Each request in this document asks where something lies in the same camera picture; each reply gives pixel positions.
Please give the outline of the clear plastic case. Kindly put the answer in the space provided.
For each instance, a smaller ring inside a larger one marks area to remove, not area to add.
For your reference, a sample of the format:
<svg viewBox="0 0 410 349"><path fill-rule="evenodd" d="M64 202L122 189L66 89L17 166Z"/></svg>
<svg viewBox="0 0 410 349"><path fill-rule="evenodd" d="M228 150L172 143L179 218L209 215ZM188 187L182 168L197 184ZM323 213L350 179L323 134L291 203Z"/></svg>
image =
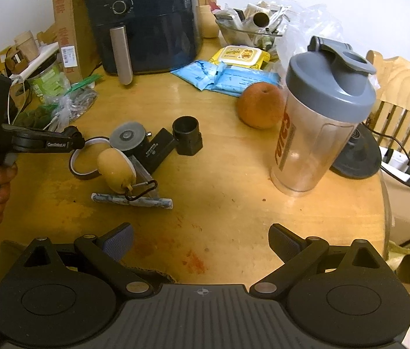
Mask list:
<svg viewBox="0 0 410 349"><path fill-rule="evenodd" d="M157 181L152 178L141 162L134 156L128 159L134 166L136 172L136 183L134 186L134 195L152 199L159 199L157 191Z"/></svg>

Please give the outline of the beige oval pouch with carabiner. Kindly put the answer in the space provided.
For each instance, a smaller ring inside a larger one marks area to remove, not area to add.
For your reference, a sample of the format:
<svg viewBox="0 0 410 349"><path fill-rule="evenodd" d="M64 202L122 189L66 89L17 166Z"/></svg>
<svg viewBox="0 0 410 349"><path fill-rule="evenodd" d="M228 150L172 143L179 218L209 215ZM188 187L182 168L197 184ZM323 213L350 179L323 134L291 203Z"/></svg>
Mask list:
<svg viewBox="0 0 410 349"><path fill-rule="evenodd" d="M103 150L97 156L97 170L109 188L129 202L142 197L134 195L136 172L128 157L116 148Z"/></svg>

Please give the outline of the black rectangular box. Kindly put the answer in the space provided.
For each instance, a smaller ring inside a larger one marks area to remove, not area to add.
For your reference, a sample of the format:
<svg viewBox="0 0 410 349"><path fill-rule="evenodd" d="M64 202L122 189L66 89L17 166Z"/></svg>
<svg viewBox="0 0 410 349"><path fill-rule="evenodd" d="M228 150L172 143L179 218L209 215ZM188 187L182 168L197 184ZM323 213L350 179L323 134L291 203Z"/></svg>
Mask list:
<svg viewBox="0 0 410 349"><path fill-rule="evenodd" d="M152 175L168 155L177 147L178 142L171 132L162 128L157 135L140 151L138 160Z"/></svg>

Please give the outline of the grey-topped black cylinder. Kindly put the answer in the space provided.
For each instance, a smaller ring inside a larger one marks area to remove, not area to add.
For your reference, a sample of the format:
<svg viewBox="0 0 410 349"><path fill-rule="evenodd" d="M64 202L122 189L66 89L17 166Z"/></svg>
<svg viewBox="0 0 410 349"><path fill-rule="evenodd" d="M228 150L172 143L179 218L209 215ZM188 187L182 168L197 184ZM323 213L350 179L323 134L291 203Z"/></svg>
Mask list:
<svg viewBox="0 0 410 349"><path fill-rule="evenodd" d="M144 126L137 121L129 121L116 128L109 137L111 147L141 159L149 145L149 137Z"/></svg>

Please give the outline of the black square lens adapter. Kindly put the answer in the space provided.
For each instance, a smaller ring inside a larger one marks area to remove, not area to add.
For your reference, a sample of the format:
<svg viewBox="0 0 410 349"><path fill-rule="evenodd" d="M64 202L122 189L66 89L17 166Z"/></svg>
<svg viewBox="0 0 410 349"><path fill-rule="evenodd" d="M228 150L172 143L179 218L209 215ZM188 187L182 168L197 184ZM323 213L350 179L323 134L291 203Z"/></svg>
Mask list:
<svg viewBox="0 0 410 349"><path fill-rule="evenodd" d="M193 116L182 116L173 122L173 135L177 141L179 155L194 156L203 148L203 137L198 120Z"/></svg>

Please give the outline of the bag of green pellets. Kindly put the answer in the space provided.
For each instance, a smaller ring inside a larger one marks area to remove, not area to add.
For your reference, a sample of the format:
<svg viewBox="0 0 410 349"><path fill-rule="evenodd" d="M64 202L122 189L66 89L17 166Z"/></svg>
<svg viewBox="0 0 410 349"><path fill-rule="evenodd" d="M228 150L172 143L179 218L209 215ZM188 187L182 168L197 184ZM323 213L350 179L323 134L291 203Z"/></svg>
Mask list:
<svg viewBox="0 0 410 349"><path fill-rule="evenodd" d="M57 108L56 104L50 104L23 111L15 118L14 125L27 129L44 129L52 121L55 108Z"/></svg>

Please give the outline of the white power strip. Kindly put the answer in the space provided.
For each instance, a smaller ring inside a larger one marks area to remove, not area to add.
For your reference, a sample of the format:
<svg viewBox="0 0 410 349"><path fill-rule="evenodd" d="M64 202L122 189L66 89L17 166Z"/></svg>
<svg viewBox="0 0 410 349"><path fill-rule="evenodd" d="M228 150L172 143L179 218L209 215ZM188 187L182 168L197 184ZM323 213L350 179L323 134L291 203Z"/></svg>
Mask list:
<svg viewBox="0 0 410 349"><path fill-rule="evenodd" d="M26 67L25 70L23 70L23 72L20 72L19 74L10 75L10 79L26 80L31 76L33 72L37 70L38 67L40 67L46 60L51 58L57 51L59 51L58 42L53 42L51 44L47 44L40 47L40 53L36 57L36 59L31 61L28 67Z"/></svg>

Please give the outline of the green labelled jar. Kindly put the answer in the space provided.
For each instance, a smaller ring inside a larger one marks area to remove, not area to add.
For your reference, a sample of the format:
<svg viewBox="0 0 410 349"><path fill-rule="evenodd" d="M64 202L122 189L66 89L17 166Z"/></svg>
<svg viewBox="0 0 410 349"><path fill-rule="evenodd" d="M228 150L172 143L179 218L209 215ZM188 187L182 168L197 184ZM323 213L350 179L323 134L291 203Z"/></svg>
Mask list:
<svg viewBox="0 0 410 349"><path fill-rule="evenodd" d="M59 98L70 88L70 83L65 74L61 72L57 60L27 81L42 103Z"/></svg>

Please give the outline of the clear plastic bag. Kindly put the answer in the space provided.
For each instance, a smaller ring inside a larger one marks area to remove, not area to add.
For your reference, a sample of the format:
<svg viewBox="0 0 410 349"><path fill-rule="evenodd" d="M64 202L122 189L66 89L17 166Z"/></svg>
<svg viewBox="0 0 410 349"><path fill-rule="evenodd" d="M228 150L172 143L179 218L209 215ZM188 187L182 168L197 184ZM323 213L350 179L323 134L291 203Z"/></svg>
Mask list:
<svg viewBox="0 0 410 349"><path fill-rule="evenodd" d="M68 92L60 97L56 108L51 113L50 122L44 130L62 132L66 127L81 117L97 99L95 84L102 78L94 73L82 81L73 84Z"/></svg>

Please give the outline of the brown cardboard carton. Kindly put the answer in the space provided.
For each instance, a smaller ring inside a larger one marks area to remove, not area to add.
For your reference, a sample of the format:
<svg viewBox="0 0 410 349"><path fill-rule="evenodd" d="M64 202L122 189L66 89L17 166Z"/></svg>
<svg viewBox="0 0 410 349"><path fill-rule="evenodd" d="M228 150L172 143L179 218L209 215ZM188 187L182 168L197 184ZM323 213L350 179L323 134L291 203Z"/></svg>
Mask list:
<svg viewBox="0 0 410 349"><path fill-rule="evenodd" d="M53 14L64 74L80 82L101 61L85 0L53 0Z"/></svg>

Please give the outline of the red-orange apple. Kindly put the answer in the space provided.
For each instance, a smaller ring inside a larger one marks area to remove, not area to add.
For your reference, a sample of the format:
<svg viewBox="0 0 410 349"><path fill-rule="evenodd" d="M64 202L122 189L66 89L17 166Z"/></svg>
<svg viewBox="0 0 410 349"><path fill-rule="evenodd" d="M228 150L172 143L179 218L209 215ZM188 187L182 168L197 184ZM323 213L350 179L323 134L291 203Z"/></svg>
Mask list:
<svg viewBox="0 0 410 349"><path fill-rule="evenodd" d="M285 100L279 87L267 82L248 86L236 102L238 118L253 129L272 129L282 118Z"/></svg>

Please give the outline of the clear shaker bottle grey lid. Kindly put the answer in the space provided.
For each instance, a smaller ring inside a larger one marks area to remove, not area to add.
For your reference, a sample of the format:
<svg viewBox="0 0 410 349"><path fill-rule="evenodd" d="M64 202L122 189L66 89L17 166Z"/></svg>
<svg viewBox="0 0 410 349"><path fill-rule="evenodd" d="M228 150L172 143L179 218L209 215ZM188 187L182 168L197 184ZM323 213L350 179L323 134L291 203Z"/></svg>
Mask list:
<svg viewBox="0 0 410 349"><path fill-rule="evenodd" d="M316 187L376 100L370 61L346 42L312 36L285 76L285 108L270 178L287 195Z"/></svg>

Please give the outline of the blue wet wipes pack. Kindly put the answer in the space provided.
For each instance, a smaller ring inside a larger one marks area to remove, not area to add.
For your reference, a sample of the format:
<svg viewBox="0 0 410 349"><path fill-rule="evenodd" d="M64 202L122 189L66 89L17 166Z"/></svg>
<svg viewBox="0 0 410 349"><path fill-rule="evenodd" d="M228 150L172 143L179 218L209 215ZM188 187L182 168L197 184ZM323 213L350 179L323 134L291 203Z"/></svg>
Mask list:
<svg viewBox="0 0 410 349"><path fill-rule="evenodd" d="M196 60L170 73L190 83L200 91L212 90L219 77L226 69L226 64L217 64L204 60Z"/></svg>

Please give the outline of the black air fryer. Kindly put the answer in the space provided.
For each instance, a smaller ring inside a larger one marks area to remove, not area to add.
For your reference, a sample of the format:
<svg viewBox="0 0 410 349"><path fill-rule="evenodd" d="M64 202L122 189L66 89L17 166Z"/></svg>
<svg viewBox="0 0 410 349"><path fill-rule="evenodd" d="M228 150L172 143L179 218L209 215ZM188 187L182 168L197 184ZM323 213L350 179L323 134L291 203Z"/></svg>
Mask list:
<svg viewBox="0 0 410 349"><path fill-rule="evenodd" d="M202 46L198 0L85 0L105 72L134 75L192 62Z"/></svg>

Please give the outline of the wooden vase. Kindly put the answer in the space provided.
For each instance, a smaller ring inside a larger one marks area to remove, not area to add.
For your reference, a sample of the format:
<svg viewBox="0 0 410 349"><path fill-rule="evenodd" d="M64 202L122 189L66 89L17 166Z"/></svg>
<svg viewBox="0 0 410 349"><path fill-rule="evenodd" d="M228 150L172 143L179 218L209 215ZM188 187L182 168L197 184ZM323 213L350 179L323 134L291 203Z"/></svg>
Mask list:
<svg viewBox="0 0 410 349"><path fill-rule="evenodd" d="M204 39L217 38L219 27L213 11L217 9L217 0L198 0L200 32Z"/></svg>

